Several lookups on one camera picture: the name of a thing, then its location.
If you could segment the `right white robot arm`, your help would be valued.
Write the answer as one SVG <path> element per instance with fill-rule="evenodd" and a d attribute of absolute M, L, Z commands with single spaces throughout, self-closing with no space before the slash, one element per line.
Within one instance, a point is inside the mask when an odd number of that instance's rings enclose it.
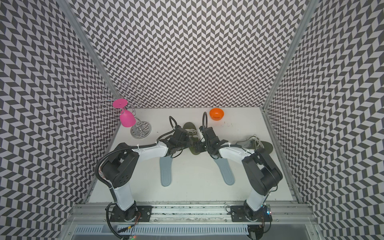
<path fill-rule="evenodd" d="M 226 140 L 219 140 L 212 127 L 200 127 L 202 139 L 193 143 L 200 153 L 207 152 L 216 164 L 221 167 L 224 175 L 232 171 L 229 160 L 243 166 L 251 191 L 244 201 L 243 211 L 247 221 L 271 222 L 271 210 L 265 202 L 271 192 L 278 189 L 283 174 L 267 151 L 260 147 L 253 152 L 241 145 L 231 145 Z"/>

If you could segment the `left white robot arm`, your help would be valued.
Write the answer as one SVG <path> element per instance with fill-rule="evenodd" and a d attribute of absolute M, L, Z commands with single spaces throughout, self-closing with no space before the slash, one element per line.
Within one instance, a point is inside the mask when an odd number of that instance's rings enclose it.
<path fill-rule="evenodd" d="M 119 144 L 115 150 L 100 159 L 95 167 L 97 179 L 110 190 L 114 211 L 122 214 L 124 221 L 132 221 L 138 214 L 137 204 L 131 192 L 130 180 L 137 163 L 159 158 L 162 164 L 172 162 L 173 156 L 191 146 L 187 130 L 176 126 L 162 135 L 156 143 L 144 146 Z"/>

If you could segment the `olive green sandal with laces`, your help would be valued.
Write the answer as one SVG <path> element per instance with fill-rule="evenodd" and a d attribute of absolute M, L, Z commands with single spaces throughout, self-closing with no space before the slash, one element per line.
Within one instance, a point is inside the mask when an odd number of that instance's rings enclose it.
<path fill-rule="evenodd" d="M 184 124 L 183 128 L 187 131 L 190 140 L 189 149 L 191 153 L 193 155 L 199 155 L 202 148 L 202 142 L 196 126 L 192 122 L 187 122 Z"/>

